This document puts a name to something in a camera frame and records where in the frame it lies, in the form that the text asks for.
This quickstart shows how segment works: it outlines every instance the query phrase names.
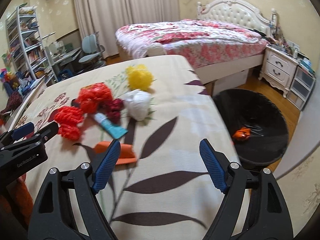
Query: white headboard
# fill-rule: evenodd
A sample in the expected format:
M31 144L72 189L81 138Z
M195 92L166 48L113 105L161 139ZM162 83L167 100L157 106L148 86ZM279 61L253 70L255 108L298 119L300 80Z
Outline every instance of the white headboard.
M199 20L213 20L232 23L247 29L256 29L270 36L270 21L260 14L260 10L243 0L215 0L202 8L197 6Z

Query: black trash can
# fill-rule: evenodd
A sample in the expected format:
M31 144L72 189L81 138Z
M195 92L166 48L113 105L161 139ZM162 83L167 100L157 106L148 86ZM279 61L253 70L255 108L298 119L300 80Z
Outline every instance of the black trash can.
M242 166L260 171L280 159L288 146L289 132L280 110L264 95L245 89L228 89L213 100L230 136L247 127L246 141L233 139Z

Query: drawer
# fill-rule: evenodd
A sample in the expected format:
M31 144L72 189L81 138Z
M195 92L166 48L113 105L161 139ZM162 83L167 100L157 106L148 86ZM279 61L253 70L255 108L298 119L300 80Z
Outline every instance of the drawer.
M292 63L285 58L282 58L278 54L271 52L267 62L271 63L272 65L278 67L282 71L286 72L287 74L291 74L291 67L293 67Z
M284 87L287 86L290 76L281 69L267 62L265 73Z

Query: leaf-patterned tablecloth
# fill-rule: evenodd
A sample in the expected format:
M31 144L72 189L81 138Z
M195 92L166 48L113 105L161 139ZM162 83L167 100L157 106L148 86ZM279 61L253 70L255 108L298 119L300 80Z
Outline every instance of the leaf-patterned tablecloth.
M59 82L30 105L19 125L33 122L37 131L53 120L59 107L70 105L81 87L96 82L105 82L114 97L121 97L128 90L124 70L135 64L145 64L155 77L148 117L136 122L122 111L121 124L129 132L121 142L132 143L140 159L136 166L117 166L97 199L119 240L201 239L223 194L207 174L199 155L200 140L208 138L230 161L239 160L219 112L184 57L126 61ZM33 200L50 168L75 169L94 158L92 148L98 142L112 140L90 118L81 130L79 142L56 135L46 143L48 160L27 174ZM71 199L79 230L86 233L74 192ZM242 229L248 203L246 192L236 232Z

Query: curtain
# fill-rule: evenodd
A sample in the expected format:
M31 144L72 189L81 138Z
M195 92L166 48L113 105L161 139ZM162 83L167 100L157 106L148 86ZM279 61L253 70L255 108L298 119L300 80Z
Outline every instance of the curtain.
M179 0L126 0L133 23L172 22L180 19Z
M116 31L134 23L179 20L178 0L74 0L81 38L99 32L103 56L118 53Z

